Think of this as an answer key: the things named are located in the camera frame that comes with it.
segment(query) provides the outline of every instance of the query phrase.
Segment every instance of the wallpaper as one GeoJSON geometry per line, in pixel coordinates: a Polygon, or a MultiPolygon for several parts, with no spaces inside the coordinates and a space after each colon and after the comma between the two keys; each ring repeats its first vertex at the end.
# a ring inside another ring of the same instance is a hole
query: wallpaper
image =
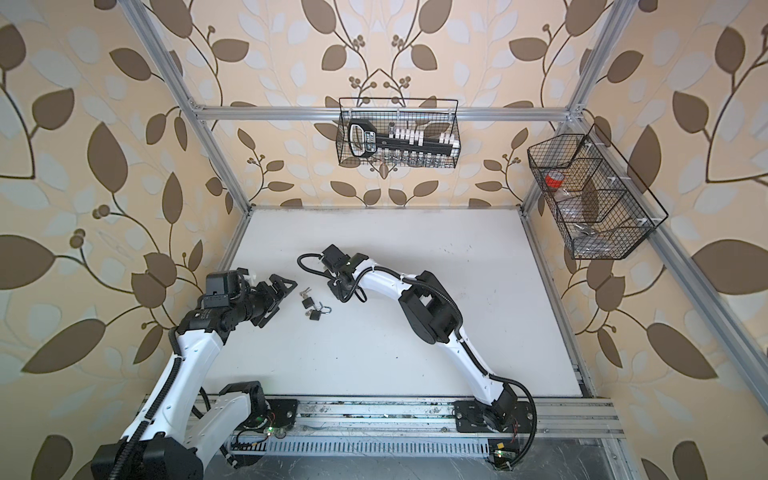
{"type": "Polygon", "coordinates": [[[574,261],[548,208],[531,213],[596,394],[610,398],[648,480],[762,478],[768,417],[642,243],[627,259],[574,261]]]}
{"type": "MultiPolygon", "coordinates": [[[[533,177],[525,149],[546,122],[460,123],[457,168],[339,165],[336,124],[220,121],[219,145],[252,204],[260,207],[489,207],[518,205],[533,177]]],[[[209,193],[220,194],[215,177],[209,193]]]]}
{"type": "Polygon", "coordinates": [[[0,2],[4,478],[90,478],[240,219],[113,6],[0,2]]]}
{"type": "Polygon", "coordinates": [[[562,107],[606,0],[146,0],[199,104],[562,107]]]}
{"type": "Polygon", "coordinates": [[[651,184],[678,240],[766,351],[768,3],[640,9],[585,116],[651,184]]]}

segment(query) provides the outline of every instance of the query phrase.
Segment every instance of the black cable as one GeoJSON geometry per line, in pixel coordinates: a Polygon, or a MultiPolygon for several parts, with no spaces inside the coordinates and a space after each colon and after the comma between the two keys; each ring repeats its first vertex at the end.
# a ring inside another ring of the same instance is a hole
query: black cable
{"type": "Polygon", "coordinates": [[[526,453],[528,453],[528,450],[531,449],[531,443],[533,443],[533,438],[536,436],[536,428],[538,427],[538,416],[536,415],[536,404],[533,401],[533,395],[531,395],[531,392],[529,392],[528,389],[525,388],[525,385],[523,385],[522,383],[516,380],[506,379],[503,376],[498,376],[494,374],[490,374],[488,377],[491,380],[495,380],[496,382],[509,383],[511,385],[518,387],[520,390],[523,391],[525,396],[528,398],[528,401],[531,403],[531,414],[533,415],[533,418],[531,418],[531,434],[528,436],[528,440],[525,441],[525,445],[523,445],[523,448],[520,450],[520,454],[509,463],[509,468],[512,468],[522,460],[522,458],[525,456],[526,453]]]}
{"type": "Polygon", "coordinates": [[[203,387],[200,387],[200,394],[203,396],[206,411],[210,410],[210,399],[208,399],[208,394],[203,387]]]}
{"type": "Polygon", "coordinates": [[[526,398],[528,398],[528,401],[531,403],[531,414],[533,415],[533,418],[531,419],[531,434],[528,437],[528,440],[526,440],[525,445],[523,445],[523,448],[520,450],[520,454],[514,460],[512,460],[512,462],[509,463],[509,467],[510,468],[515,466],[515,465],[517,465],[522,460],[523,456],[525,456],[525,454],[528,453],[528,450],[531,449],[531,444],[533,443],[533,439],[536,436],[536,428],[538,427],[538,416],[536,414],[536,404],[533,401],[533,395],[531,395],[531,392],[529,392],[528,389],[525,388],[525,385],[523,385],[522,383],[518,382],[517,380],[506,379],[504,377],[501,377],[501,376],[498,376],[498,375],[494,375],[492,373],[488,373],[488,370],[480,363],[480,361],[475,356],[475,353],[472,352],[472,349],[470,349],[469,346],[465,342],[462,342],[462,335],[458,331],[458,328],[463,323],[463,317],[462,317],[461,311],[458,309],[458,305],[456,305],[456,303],[453,301],[453,299],[451,299],[449,296],[445,295],[443,292],[438,290],[436,287],[434,287],[432,285],[429,285],[428,283],[422,282],[421,280],[414,280],[414,279],[408,278],[406,276],[401,276],[396,271],[391,270],[389,268],[386,268],[385,266],[375,266],[373,268],[374,268],[374,270],[381,270],[382,272],[388,273],[388,274],[394,276],[395,278],[400,279],[402,282],[407,283],[409,285],[420,286],[420,287],[424,288],[425,290],[428,290],[430,293],[435,294],[442,301],[444,301],[448,305],[450,305],[451,308],[453,308],[454,312],[456,313],[456,319],[458,320],[458,325],[455,328],[456,338],[462,344],[462,346],[464,347],[464,350],[467,352],[467,355],[469,356],[470,360],[472,361],[472,363],[475,364],[475,367],[480,371],[480,373],[483,376],[488,376],[488,378],[490,378],[491,380],[495,380],[496,382],[508,383],[510,385],[517,386],[519,389],[521,389],[523,391],[523,393],[525,394],[526,398]]]}
{"type": "Polygon", "coordinates": [[[299,268],[301,268],[301,270],[304,270],[305,272],[311,273],[313,275],[324,276],[325,278],[330,278],[331,280],[335,280],[333,275],[331,275],[328,271],[321,272],[319,270],[314,270],[309,268],[308,266],[305,266],[303,263],[301,263],[301,260],[304,260],[305,258],[321,259],[323,258],[323,255],[320,255],[319,253],[305,253],[303,255],[299,255],[299,258],[296,259],[296,263],[298,263],[299,268]]]}
{"type": "Polygon", "coordinates": [[[147,430],[147,427],[154,419],[154,414],[157,413],[160,405],[163,404],[165,396],[168,394],[170,387],[174,384],[174,381],[179,374],[179,370],[181,369],[181,348],[179,347],[179,342],[176,339],[176,327],[168,330],[168,340],[170,341],[170,347],[173,349],[174,355],[176,355],[174,358],[174,365],[170,368],[168,378],[165,379],[163,388],[160,389],[160,392],[157,394],[157,397],[155,397],[154,402],[152,402],[152,405],[147,410],[147,414],[144,416],[146,420],[139,424],[139,426],[136,428],[136,431],[131,436],[131,439],[128,440],[128,442],[123,446],[120,455],[118,455],[118,459],[114,462],[112,470],[109,472],[109,480],[118,480],[118,478],[121,477],[121,471],[125,466],[125,463],[133,455],[136,445],[141,440],[141,436],[144,434],[144,432],[147,430]]]}

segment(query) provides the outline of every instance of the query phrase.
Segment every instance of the black tool holder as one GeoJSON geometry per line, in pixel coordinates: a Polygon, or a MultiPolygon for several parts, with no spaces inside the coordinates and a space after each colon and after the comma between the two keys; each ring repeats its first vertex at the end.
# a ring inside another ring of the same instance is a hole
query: black tool holder
{"type": "Polygon", "coordinates": [[[528,163],[574,260],[621,260],[669,214],[618,149],[627,171],[611,166],[600,149],[610,147],[607,135],[595,128],[531,146],[528,163]],[[644,207],[631,185],[663,213],[644,207]]]}
{"type": "Polygon", "coordinates": [[[339,165],[455,168],[457,109],[458,100],[442,98],[340,98],[339,165]]]}

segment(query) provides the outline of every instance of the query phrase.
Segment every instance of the aluminum frame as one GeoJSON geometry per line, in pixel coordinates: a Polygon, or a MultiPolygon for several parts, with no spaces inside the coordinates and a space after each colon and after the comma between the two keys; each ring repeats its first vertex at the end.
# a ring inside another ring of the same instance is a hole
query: aluminum frame
{"type": "MultiPolygon", "coordinates": [[[[444,113],[444,108],[415,108],[412,110],[444,113]]],[[[201,120],[235,121],[333,121],[339,120],[338,108],[325,107],[205,107],[194,109],[201,120]]],[[[565,121],[569,116],[566,108],[473,108],[460,107],[456,117],[460,121],[565,121]]]]}
{"type": "Polygon", "coordinates": [[[141,3],[141,0],[120,0],[119,3],[123,8],[125,18],[136,31],[136,35],[141,40],[144,48],[147,49],[147,53],[160,72],[160,76],[165,80],[165,84],[179,106],[181,113],[187,119],[187,124],[190,126],[195,137],[202,143],[208,159],[221,176],[221,180],[229,193],[232,194],[234,204],[243,212],[249,211],[250,202],[248,197],[240,187],[240,182],[237,181],[237,177],[235,177],[227,159],[219,148],[218,143],[216,143],[213,132],[210,131],[192,108],[192,96],[184,84],[184,79],[176,69],[174,61],[170,58],[170,54],[166,51],[162,40],[160,40],[160,37],[154,30],[144,4],[141,3]]]}

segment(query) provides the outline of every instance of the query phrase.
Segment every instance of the white board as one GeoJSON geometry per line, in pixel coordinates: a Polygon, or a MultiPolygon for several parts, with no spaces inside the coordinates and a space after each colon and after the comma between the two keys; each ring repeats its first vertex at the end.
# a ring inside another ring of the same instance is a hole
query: white board
{"type": "MultiPolygon", "coordinates": [[[[434,273],[497,375],[535,396],[581,396],[516,210],[257,210],[232,268],[299,286],[263,328],[241,323],[205,388],[260,380],[268,395],[470,396],[439,347],[421,341],[400,305],[375,292],[341,303],[296,258],[331,243],[403,273],[434,273]],[[304,315],[299,290],[333,308],[304,315]]],[[[313,268],[320,264],[305,259],[313,268]]]]}

